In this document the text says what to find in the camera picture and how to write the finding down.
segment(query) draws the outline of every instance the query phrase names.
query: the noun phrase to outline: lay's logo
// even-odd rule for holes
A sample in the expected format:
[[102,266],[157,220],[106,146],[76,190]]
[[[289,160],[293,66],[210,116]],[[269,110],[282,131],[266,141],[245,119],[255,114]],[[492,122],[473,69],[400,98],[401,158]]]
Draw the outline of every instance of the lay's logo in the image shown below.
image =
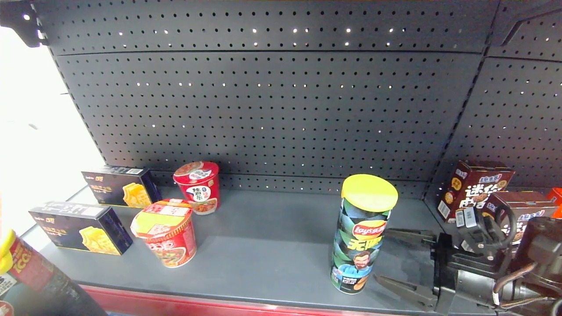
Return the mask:
[[380,236],[386,227],[385,220],[364,220],[353,227],[353,235],[359,240],[367,240]]

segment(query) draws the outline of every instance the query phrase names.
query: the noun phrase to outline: potato chip can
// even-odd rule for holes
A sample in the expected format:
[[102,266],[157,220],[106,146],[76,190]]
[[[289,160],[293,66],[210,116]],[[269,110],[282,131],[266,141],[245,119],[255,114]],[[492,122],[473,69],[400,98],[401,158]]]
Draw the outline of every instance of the potato chip can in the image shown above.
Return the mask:
[[397,200],[396,188],[374,175],[355,174],[343,182],[330,258],[330,278],[338,290],[356,294],[365,288]]
[[173,178],[196,214],[211,214],[219,208],[219,166],[216,163],[190,162],[176,170]]
[[0,238],[0,315],[107,316],[93,298],[9,229]]
[[189,262],[197,251],[191,213],[185,200],[158,201],[134,217],[131,231],[165,267],[178,268]]

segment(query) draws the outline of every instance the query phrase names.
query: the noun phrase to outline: wire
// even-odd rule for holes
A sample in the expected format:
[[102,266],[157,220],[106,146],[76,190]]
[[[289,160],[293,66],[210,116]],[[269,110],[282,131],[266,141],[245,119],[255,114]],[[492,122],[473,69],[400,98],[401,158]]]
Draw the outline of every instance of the wire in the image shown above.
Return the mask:
[[510,309],[510,308],[514,308],[514,307],[517,307],[517,306],[527,305],[529,303],[536,302],[536,301],[546,301],[548,299],[551,299],[551,298],[548,297],[548,296],[531,297],[531,298],[527,298],[527,299],[519,299],[519,300],[514,300],[514,301],[509,301],[509,302],[503,302],[503,303],[501,303],[500,307],[505,308],[505,309]]
[[509,234],[507,234],[504,240],[490,244],[497,249],[505,249],[511,246],[511,243],[513,242],[513,239],[515,238],[515,234],[517,232],[517,217],[515,217],[515,214],[513,213],[511,208],[505,204],[501,204],[496,210],[496,214],[494,217],[496,223],[498,225],[501,225],[500,223],[502,222],[502,210],[505,212],[505,214],[507,214],[507,218],[509,220]]
[[560,305],[562,305],[562,299],[557,299],[550,309],[550,316],[556,316]]
[[536,266],[538,265],[538,263],[536,262],[532,262],[529,263],[527,265],[525,265],[524,267],[522,267],[521,269],[517,270],[517,271],[513,271],[510,274],[499,278],[496,281],[496,284],[494,284],[493,288],[492,288],[492,298],[493,298],[493,302],[496,305],[500,305],[500,295],[498,294],[500,292],[500,290],[509,282],[518,279],[522,276],[524,276],[525,274],[531,272]]

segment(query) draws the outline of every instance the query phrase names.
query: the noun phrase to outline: orange package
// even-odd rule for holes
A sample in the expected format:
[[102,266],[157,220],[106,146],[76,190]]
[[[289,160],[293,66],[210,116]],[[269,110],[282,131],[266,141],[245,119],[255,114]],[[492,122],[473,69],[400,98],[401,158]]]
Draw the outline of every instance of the orange package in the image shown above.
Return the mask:
[[562,218],[562,188],[552,188],[546,196],[552,203],[558,205],[558,208],[552,215],[553,218]]

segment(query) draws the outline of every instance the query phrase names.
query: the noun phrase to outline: red instant noodle cup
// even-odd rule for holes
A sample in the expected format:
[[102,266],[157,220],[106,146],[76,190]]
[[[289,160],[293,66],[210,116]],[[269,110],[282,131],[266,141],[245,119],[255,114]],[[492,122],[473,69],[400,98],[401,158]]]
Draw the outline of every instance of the red instant noodle cup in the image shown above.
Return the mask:
[[135,216],[131,231],[148,245],[165,267],[181,267],[197,251],[191,213],[187,201],[179,198],[158,201]]
[[174,172],[174,181],[196,214],[211,214],[219,208],[219,166],[216,163],[190,162]]

